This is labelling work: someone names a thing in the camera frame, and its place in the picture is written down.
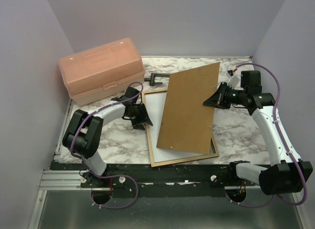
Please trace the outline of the brown fibreboard backing board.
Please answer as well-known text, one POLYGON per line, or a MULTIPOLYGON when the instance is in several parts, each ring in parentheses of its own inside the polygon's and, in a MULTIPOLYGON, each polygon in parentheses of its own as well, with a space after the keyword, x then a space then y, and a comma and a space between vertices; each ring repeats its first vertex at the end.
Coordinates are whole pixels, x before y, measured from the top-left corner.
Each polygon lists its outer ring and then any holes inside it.
POLYGON ((214 63, 170 75, 158 148, 210 153, 215 110, 203 102, 216 92, 219 72, 220 64, 214 63))

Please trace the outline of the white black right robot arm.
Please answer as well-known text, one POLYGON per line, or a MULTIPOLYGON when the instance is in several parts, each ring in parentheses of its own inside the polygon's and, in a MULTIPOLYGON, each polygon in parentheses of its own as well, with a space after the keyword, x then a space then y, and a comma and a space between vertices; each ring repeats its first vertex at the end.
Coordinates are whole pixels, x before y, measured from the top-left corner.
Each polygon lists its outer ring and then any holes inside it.
POLYGON ((232 162, 226 179, 236 186, 249 180, 260 186, 266 195, 307 192, 306 182, 313 167, 305 162, 292 146, 281 123, 276 100, 271 93, 263 93, 258 70, 242 71, 241 89, 232 82, 222 82, 217 91, 203 102, 204 106, 229 109, 242 105, 256 122, 265 141, 270 167, 254 165, 248 161, 232 162))

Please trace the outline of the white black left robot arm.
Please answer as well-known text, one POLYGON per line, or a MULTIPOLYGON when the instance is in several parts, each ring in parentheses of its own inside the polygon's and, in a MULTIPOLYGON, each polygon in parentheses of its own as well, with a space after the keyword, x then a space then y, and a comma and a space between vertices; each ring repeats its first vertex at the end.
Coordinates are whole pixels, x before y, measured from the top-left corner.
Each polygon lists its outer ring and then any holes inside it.
POLYGON ((130 121, 136 130, 153 125, 141 98, 142 91, 129 86, 124 95, 111 99, 107 105, 91 112, 78 109, 70 119, 62 145, 82 161, 93 174, 92 181, 98 187, 109 182, 109 175, 105 172, 107 164, 98 152, 103 127, 116 119, 130 121))

